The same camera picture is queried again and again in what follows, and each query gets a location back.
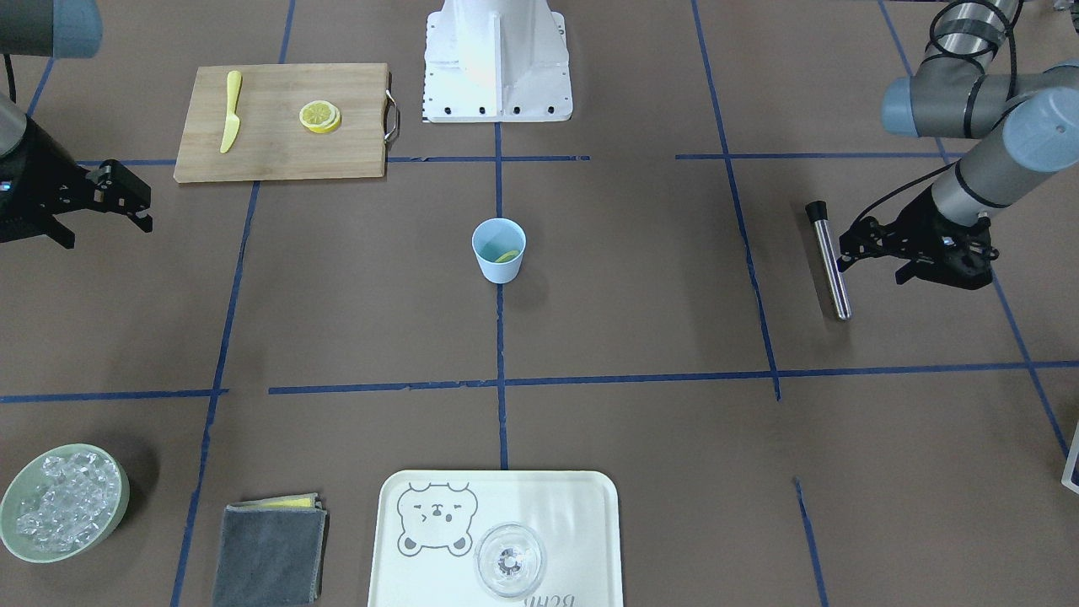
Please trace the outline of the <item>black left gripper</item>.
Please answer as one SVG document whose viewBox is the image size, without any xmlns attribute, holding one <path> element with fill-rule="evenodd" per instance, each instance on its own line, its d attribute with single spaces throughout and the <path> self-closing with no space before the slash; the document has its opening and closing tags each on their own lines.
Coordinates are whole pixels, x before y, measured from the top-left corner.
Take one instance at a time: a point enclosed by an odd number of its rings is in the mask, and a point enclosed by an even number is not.
<svg viewBox="0 0 1079 607">
<path fill-rule="evenodd" d="M 903 259 L 905 265 L 894 272 L 897 285 L 918 280 L 978 291 L 993 282 L 998 257 L 991 243 L 991 219 L 976 218 L 971 226 L 952 222 L 925 190 L 893 222 L 861 215 L 839 236 L 835 264 L 838 272 L 847 272 L 863 259 Z"/>
</svg>

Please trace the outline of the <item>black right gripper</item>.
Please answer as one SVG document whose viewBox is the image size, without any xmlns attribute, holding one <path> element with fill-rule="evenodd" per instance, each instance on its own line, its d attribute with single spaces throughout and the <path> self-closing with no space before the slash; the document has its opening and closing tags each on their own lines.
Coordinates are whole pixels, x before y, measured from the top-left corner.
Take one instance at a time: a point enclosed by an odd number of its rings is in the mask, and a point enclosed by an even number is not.
<svg viewBox="0 0 1079 607">
<path fill-rule="evenodd" d="M 152 232 L 152 189 L 117 160 L 82 168 L 41 126 L 24 118 L 19 140 L 1 165 L 1 242 L 47 237 L 72 250 L 76 234 L 57 219 L 63 212 L 90 210 L 128 218 Z"/>
</svg>

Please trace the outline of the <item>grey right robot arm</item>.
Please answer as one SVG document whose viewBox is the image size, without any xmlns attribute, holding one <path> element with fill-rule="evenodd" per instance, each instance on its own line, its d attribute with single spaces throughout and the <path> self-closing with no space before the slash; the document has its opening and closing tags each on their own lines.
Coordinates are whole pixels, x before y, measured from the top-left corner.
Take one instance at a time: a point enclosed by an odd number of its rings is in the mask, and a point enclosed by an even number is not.
<svg viewBox="0 0 1079 607">
<path fill-rule="evenodd" d="M 1 110 L 1 239 L 47 237 L 73 249 L 76 234 L 63 212 L 90 210 L 123 216 L 151 232 L 150 185 L 117 160 L 96 169 L 71 154 L 16 104 L 10 57 L 91 58 L 103 42 L 96 1 L 4 1 L 1 19 L 3 69 L 10 89 Z"/>
</svg>

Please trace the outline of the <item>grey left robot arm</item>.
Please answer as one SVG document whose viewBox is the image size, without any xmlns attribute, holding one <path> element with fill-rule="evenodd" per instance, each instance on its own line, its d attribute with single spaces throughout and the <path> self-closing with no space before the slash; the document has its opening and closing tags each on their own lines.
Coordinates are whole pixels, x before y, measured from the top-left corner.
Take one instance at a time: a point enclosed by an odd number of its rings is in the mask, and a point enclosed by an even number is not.
<svg viewBox="0 0 1079 607">
<path fill-rule="evenodd" d="M 972 141 L 924 176 L 927 183 L 880 223 L 866 208 L 839 236 L 839 272 L 857 261 L 902 259 L 894 281 L 976 291 L 993 281 L 995 215 L 1078 158 L 1076 61 L 1019 73 L 1020 1 L 951 1 L 929 27 L 921 64 L 894 80 L 880 104 L 886 132 Z"/>
</svg>

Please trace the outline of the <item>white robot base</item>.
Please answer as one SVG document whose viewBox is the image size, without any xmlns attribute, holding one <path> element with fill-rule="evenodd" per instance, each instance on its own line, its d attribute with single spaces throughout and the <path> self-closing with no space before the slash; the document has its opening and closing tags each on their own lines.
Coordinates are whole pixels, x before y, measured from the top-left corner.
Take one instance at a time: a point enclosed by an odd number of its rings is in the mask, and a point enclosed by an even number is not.
<svg viewBox="0 0 1079 607">
<path fill-rule="evenodd" d="M 421 118 L 543 123 L 574 114 L 566 20 L 546 1 L 446 1 L 427 15 Z"/>
</svg>

